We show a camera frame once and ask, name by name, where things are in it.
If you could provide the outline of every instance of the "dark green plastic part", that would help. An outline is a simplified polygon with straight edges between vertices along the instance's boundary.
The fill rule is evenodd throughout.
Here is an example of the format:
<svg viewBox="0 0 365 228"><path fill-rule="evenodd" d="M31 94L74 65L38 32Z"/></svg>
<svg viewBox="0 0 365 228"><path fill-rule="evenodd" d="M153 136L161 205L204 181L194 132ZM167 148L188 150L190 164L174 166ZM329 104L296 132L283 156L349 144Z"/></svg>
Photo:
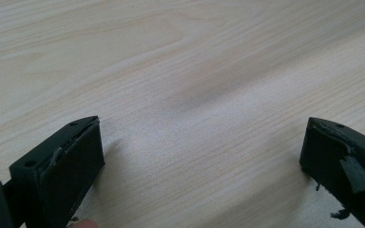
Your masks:
<svg viewBox="0 0 365 228"><path fill-rule="evenodd" d="M10 166L0 228L65 228L104 165L98 117L65 125Z"/></svg>
<svg viewBox="0 0 365 228"><path fill-rule="evenodd" d="M365 226L365 136L340 124L310 118L301 151L302 170L343 205L332 217L351 213Z"/></svg>

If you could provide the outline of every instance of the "wood grain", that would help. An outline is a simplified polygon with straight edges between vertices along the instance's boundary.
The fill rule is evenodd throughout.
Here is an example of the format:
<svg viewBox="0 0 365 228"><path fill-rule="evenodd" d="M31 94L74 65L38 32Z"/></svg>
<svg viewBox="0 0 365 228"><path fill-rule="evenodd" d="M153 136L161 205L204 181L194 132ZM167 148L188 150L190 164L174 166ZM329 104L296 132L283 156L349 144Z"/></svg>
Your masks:
<svg viewBox="0 0 365 228"><path fill-rule="evenodd" d="M99 115L100 227L361 227L299 170L307 119L365 134L365 1L0 1L0 180Z"/></svg>

